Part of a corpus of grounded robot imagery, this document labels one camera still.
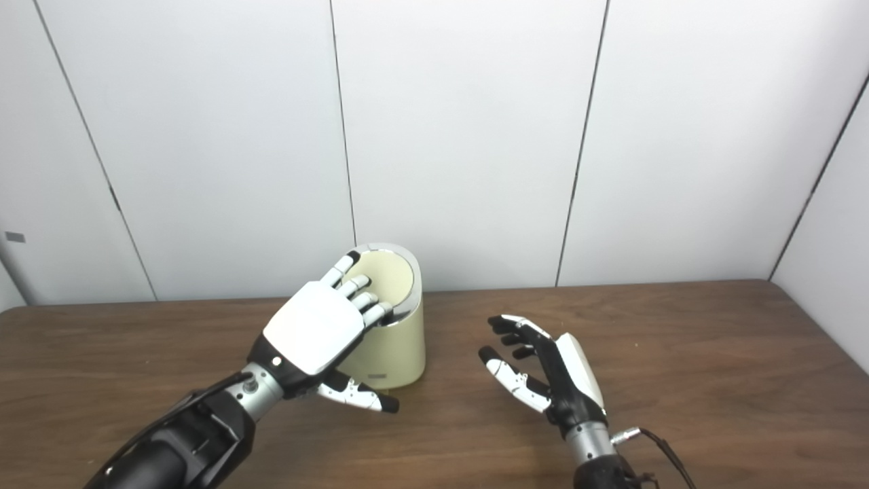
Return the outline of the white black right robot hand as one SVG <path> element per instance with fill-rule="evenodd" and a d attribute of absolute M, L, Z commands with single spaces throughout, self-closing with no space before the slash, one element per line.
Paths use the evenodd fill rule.
<path fill-rule="evenodd" d="M 545 414 L 561 435 L 583 423 L 608 425 L 598 381 L 573 335 L 553 338 L 531 320 L 510 314 L 491 316 L 487 322 L 503 346 L 515 347 L 514 359 L 537 358 L 546 376 L 544 381 L 537 380 L 503 359 L 493 347 L 481 347 L 478 354 L 482 363 L 512 396 Z"/>

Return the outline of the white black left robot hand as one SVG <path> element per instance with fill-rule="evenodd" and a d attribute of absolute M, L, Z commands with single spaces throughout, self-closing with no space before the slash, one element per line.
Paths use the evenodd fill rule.
<path fill-rule="evenodd" d="M 367 332 L 393 314 L 392 304 L 366 290 L 369 276 L 346 278 L 360 258 L 350 251 L 321 279 L 307 282 L 254 341 L 245 370 L 261 386 L 257 394 L 246 393 L 242 403 L 255 420 L 280 400 L 310 393 L 355 408 L 399 411 L 398 399 L 339 371 Z"/>

